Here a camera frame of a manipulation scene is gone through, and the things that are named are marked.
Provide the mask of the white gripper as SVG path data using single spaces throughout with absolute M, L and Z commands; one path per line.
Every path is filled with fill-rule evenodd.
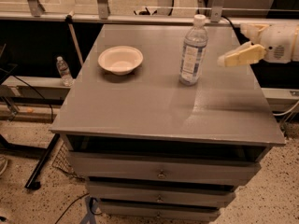
M 264 59 L 269 63 L 297 61 L 297 25 L 243 23 L 240 32 L 251 42 L 221 55 L 217 64 L 221 67 L 250 65 Z

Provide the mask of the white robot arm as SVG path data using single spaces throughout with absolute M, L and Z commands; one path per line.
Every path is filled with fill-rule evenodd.
M 218 66 L 249 65 L 265 60 L 268 63 L 299 61 L 299 25 L 254 24 L 240 25 L 240 32 L 249 42 L 218 58 Z

